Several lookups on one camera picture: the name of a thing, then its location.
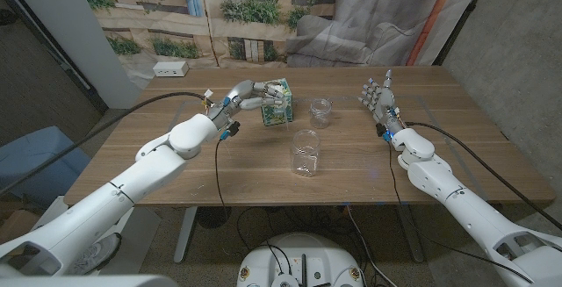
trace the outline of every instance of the tissue box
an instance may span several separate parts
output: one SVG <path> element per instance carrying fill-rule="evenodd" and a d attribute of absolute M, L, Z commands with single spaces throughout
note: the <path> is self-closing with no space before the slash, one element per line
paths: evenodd
<path fill-rule="evenodd" d="M 286 107 L 287 120 L 292 121 L 292 93 L 289 84 L 284 78 L 273 80 L 270 82 L 279 82 L 280 86 L 275 86 L 276 90 L 285 95 L 285 105 L 272 105 L 262 107 L 263 124 L 266 126 L 278 125 L 285 123 L 285 113 L 283 109 Z"/>

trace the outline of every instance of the robotic arm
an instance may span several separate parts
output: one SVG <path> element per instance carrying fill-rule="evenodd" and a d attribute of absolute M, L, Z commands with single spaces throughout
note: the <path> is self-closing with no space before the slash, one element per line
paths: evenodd
<path fill-rule="evenodd" d="M 236 85 L 208 115 L 197 114 L 169 133 L 150 141 L 136 155 L 136 163 L 57 219 L 0 246 L 0 277 L 72 274 L 72 264 L 107 229 L 146 195 L 178 177 L 201 144 L 234 136 L 240 110 L 282 104 L 283 94 L 268 83 L 250 80 Z"/>
<path fill-rule="evenodd" d="M 390 90 L 390 70 L 382 89 L 372 79 L 369 81 L 359 101 L 373 113 L 378 135 L 402 152 L 398 162 L 410 182 L 443 204 L 490 260 L 529 279 L 496 266 L 504 282 L 515 287 L 562 278 L 562 239 L 514 224 L 466 188 L 452 174 L 449 164 L 435 154 L 433 144 L 400 120 L 400 110 Z"/>

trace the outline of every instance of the printed backdrop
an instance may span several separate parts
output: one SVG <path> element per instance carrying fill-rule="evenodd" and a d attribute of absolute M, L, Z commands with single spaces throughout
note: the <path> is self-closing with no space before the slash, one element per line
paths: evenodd
<path fill-rule="evenodd" d="M 133 82 L 190 68 L 429 65 L 471 0 L 88 0 Z"/>

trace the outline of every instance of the table surface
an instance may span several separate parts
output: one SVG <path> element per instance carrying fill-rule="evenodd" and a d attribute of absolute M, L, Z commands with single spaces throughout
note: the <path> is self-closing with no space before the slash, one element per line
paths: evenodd
<path fill-rule="evenodd" d="M 397 204 L 389 169 L 389 147 L 375 131 L 371 113 L 357 101 L 362 86 L 372 77 L 380 83 L 387 68 L 251 68 L 190 70 L 186 77 L 155 78 L 139 102 L 172 91 L 214 91 L 220 100 L 237 83 L 286 78 L 293 95 L 294 121 L 288 126 L 264 126 L 261 111 L 241 111 L 235 137 L 219 147 L 220 189 L 226 205 Z M 404 121 L 440 126 L 455 135 L 536 202 L 550 202 L 555 193 L 525 157 L 511 144 L 462 87 L 441 67 L 393 68 L 393 92 Z M 333 102 L 329 127 L 316 129 L 321 137 L 317 175 L 305 177 L 290 170 L 290 143 L 301 129 L 313 129 L 308 109 L 313 98 Z M 147 105 L 120 121 L 88 167 L 65 196 L 75 204 L 134 163 L 146 142 L 166 133 L 170 126 L 205 112 L 194 97 L 172 97 Z M 436 153 L 452 167 L 455 176 L 491 203 L 520 199 L 455 142 L 425 127 L 414 128 L 436 146 Z M 215 179 L 216 141 L 202 146 L 174 182 L 150 194 L 144 205 L 220 205 Z M 407 172 L 392 165 L 403 202 L 436 201 L 417 190 Z"/>

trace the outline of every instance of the clear glass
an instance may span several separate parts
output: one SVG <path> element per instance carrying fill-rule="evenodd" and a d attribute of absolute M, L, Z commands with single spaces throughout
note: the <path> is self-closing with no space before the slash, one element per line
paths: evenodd
<path fill-rule="evenodd" d="M 295 133 L 291 144 L 291 171 L 303 176 L 314 176 L 320 157 L 320 137 L 312 130 Z"/>
<path fill-rule="evenodd" d="M 314 99 L 310 104 L 310 125 L 314 128 L 326 128 L 330 124 L 332 104 L 327 99 Z"/>

